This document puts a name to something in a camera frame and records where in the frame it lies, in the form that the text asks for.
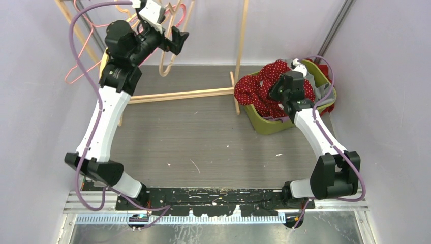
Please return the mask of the pink wire hanger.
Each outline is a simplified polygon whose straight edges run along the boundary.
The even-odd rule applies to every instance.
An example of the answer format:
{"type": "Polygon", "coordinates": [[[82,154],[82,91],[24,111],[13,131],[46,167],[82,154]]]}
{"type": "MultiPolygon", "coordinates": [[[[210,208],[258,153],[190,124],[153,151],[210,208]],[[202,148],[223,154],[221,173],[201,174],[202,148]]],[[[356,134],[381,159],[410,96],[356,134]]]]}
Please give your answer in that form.
{"type": "MultiPolygon", "coordinates": [[[[58,7],[64,14],[65,18],[67,19],[68,23],[71,23],[72,18],[74,17],[73,12],[69,10],[69,5],[73,6],[73,1],[60,1],[58,2],[58,7]]],[[[94,24],[96,27],[99,28],[106,28],[108,24],[94,24]]],[[[101,57],[99,57],[96,52],[93,50],[93,48],[90,46],[89,43],[95,42],[92,39],[92,30],[90,31],[89,28],[85,26],[84,18],[79,17],[75,27],[74,27],[74,34],[78,38],[78,40],[81,42],[81,50],[78,52],[78,57],[81,58],[81,56],[86,52],[88,56],[91,58],[91,60],[94,62],[94,64],[87,70],[87,72],[90,72],[91,70],[98,68],[100,65],[101,57]]]]}

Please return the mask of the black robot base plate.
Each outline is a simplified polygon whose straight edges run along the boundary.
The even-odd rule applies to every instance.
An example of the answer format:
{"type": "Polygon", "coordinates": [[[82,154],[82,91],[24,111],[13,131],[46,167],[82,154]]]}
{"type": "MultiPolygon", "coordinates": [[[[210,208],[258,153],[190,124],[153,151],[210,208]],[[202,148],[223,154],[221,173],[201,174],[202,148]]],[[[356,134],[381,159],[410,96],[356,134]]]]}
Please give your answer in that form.
{"type": "Polygon", "coordinates": [[[295,198],[287,186],[273,188],[147,188],[144,207],[170,216],[231,216],[239,209],[242,217],[275,216],[285,210],[315,208],[307,197],[295,198]]]}

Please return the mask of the wooden hanger of purple skirt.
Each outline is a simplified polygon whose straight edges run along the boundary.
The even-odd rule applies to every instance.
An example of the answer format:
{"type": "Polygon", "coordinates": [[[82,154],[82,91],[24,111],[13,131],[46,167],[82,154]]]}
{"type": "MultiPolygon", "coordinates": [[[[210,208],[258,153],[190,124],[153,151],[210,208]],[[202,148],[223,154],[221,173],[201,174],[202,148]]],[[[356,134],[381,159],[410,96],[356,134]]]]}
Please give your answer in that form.
{"type": "MultiPolygon", "coordinates": [[[[126,7],[120,7],[119,5],[115,5],[115,8],[125,14],[127,16],[127,18],[125,19],[125,21],[129,24],[132,24],[132,28],[136,27],[137,24],[135,23],[137,21],[137,16],[136,16],[136,11],[132,10],[132,9],[128,9],[126,7]]],[[[106,52],[104,51],[102,59],[100,61],[100,65],[99,65],[99,78],[101,78],[102,76],[102,71],[105,68],[107,62],[108,62],[108,55],[106,54],[106,52]]]]}

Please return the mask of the grey skirt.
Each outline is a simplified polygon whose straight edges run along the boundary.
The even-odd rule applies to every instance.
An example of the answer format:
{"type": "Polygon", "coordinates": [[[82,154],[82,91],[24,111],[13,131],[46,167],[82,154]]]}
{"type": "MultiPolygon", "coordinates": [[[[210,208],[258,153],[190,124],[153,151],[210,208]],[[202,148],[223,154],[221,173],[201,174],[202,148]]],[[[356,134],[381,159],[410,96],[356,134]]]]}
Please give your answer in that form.
{"type": "Polygon", "coordinates": [[[317,103],[324,98],[326,94],[329,94],[328,97],[318,105],[317,109],[323,111],[332,106],[336,100],[336,94],[335,88],[332,92],[329,92],[331,80],[328,78],[328,67],[326,65],[317,65],[309,59],[303,59],[300,62],[306,66],[307,69],[303,84],[305,97],[317,103]]]}

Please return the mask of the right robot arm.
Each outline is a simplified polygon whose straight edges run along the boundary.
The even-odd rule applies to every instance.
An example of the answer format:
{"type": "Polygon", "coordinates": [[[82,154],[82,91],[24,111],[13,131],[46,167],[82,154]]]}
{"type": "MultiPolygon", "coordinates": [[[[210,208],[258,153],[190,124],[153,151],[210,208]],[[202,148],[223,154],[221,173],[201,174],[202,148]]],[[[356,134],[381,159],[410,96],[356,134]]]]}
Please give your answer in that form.
{"type": "Polygon", "coordinates": [[[359,187],[360,156],[347,151],[322,122],[314,103],[305,98],[304,75],[288,71],[280,75],[270,97],[281,102],[284,112],[310,144],[317,162],[309,178],[286,182],[285,207],[294,209],[303,198],[350,200],[359,187]]]}

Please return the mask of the purple skirt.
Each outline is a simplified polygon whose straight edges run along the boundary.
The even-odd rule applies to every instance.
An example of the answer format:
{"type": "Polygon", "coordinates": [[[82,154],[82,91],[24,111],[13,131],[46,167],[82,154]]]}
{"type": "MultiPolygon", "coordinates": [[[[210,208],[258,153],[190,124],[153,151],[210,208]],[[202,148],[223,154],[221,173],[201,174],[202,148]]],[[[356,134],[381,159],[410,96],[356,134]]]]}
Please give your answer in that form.
{"type": "Polygon", "coordinates": [[[269,116],[269,117],[264,117],[264,119],[265,119],[265,120],[268,120],[268,121],[280,121],[280,122],[282,122],[282,123],[285,123],[285,122],[287,122],[287,121],[289,121],[289,120],[290,120],[288,116],[284,116],[284,117],[277,117],[277,118],[274,118],[274,117],[272,117],[272,116],[269,116]]]}

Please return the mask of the pink hanger of grey skirt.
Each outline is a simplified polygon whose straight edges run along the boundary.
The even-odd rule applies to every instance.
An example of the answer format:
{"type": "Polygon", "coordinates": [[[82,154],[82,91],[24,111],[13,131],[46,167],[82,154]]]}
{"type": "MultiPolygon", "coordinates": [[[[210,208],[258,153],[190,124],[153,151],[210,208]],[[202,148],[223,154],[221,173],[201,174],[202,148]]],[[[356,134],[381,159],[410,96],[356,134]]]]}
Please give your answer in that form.
{"type": "MultiPolygon", "coordinates": [[[[186,32],[189,19],[189,11],[183,1],[177,1],[175,3],[163,3],[162,1],[156,2],[161,4],[165,8],[164,18],[161,22],[161,25],[164,29],[164,36],[172,41],[171,28],[173,26],[177,27],[181,32],[186,32]]],[[[169,65],[172,65],[173,61],[177,57],[177,55],[173,53],[171,54],[172,56],[170,58],[169,65]]]]}

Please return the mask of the red polka dot skirt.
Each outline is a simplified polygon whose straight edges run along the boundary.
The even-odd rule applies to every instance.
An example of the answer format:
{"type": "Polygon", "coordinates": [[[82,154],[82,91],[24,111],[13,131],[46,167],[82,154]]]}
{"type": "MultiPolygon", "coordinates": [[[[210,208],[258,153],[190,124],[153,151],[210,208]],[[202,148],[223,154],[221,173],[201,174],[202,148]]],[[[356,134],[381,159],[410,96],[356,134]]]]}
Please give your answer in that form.
{"type": "Polygon", "coordinates": [[[257,113],[274,118],[288,116],[292,111],[288,104],[273,100],[269,92],[279,76],[292,71],[291,60],[278,59],[265,65],[256,75],[245,75],[234,88],[234,97],[240,105],[253,105],[257,113]]]}

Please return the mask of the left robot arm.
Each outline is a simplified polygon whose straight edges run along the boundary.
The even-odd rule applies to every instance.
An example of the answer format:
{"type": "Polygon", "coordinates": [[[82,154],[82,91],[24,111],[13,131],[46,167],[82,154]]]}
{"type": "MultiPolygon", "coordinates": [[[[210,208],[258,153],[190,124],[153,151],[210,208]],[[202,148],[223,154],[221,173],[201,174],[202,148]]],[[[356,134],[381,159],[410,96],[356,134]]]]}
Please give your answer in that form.
{"type": "Polygon", "coordinates": [[[180,54],[189,36],[175,26],[171,31],[168,39],[148,24],[139,34],[123,20],[107,27],[108,61],[95,86],[96,107],[80,145],[65,155],[65,163],[72,169],[128,196],[128,203],[136,210],[147,206],[146,186],[125,173],[123,164],[110,160],[110,151],[121,114],[142,75],[139,65],[157,48],[180,54]]]}

